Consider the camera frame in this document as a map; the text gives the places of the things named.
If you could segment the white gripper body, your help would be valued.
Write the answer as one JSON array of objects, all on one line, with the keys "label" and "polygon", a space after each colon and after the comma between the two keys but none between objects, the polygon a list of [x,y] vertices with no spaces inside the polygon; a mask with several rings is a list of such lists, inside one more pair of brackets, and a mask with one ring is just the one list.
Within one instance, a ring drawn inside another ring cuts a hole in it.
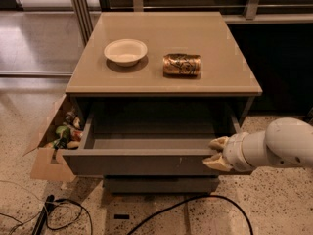
[{"label": "white gripper body", "polygon": [[265,132],[242,132],[231,136],[223,150],[223,157],[235,171],[248,172],[269,165]]}]

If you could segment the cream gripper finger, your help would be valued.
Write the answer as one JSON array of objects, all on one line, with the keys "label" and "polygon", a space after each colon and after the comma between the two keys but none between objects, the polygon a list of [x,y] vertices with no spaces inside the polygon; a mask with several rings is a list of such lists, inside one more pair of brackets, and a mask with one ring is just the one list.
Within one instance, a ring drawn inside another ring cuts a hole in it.
[{"label": "cream gripper finger", "polygon": [[229,140],[228,136],[222,136],[216,139],[213,139],[209,142],[208,146],[213,150],[223,150]]},{"label": "cream gripper finger", "polygon": [[223,158],[221,153],[202,160],[207,167],[219,171],[229,172],[233,167]]}]

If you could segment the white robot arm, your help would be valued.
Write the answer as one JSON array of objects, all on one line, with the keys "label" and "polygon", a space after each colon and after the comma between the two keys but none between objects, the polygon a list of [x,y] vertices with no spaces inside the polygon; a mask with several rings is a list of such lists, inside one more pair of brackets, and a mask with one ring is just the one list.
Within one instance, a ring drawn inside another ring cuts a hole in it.
[{"label": "white robot arm", "polygon": [[313,126],[296,118],[272,121],[264,131],[213,139],[216,154],[203,159],[209,168],[251,172],[258,167],[313,167]]}]

